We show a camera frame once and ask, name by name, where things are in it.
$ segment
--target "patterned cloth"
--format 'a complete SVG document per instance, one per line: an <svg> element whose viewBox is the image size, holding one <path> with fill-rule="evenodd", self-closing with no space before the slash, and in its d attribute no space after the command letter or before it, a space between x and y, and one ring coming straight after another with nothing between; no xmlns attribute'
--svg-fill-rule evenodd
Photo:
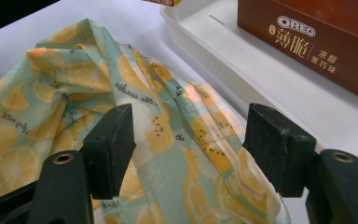
<svg viewBox="0 0 358 224"><path fill-rule="evenodd" d="M272 223L284 209L211 86L182 80L88 19L37 43L0 80L0 196L36 181L49 155L81 149L123 104L137 147L119 197L92 201L96 223Z"/></svg>

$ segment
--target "crumpled fabric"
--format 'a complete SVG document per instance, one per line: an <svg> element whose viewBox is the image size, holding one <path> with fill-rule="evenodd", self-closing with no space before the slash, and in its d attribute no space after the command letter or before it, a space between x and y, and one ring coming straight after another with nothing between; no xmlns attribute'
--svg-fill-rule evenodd
<svg viewBox="0 0 358 224"><path fill-rule="evenodd" d="M36 44L0 79L0 196L43 160L132 104L135 143L120 194L95 223L272 223L279 195L241 146L245 129L208 84L192 84L85 19Z"/></svg>

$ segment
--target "brown box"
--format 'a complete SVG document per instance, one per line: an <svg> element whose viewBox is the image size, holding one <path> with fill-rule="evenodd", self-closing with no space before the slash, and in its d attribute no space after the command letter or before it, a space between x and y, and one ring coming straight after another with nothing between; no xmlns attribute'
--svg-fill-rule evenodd
<svg viewBox="0 0 358 224"><path fill-rule="evenodd" d="M358 0L239 0L238 26L358 95Z"/></svg>

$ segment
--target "lemon slice pattern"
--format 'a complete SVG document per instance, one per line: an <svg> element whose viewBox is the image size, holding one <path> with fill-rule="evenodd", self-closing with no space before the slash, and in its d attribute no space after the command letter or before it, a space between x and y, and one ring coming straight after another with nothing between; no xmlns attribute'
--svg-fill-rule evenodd
<svg viewBox="0 0 358 224"><path fill-rule="evenodd" d="M97 223L272 223L280 198L213 87L182 80L88 19L37 43L0 79L0 196L36 181L47 156L81 149L123 104L136 148L119 195L92 200Z"/></svg>

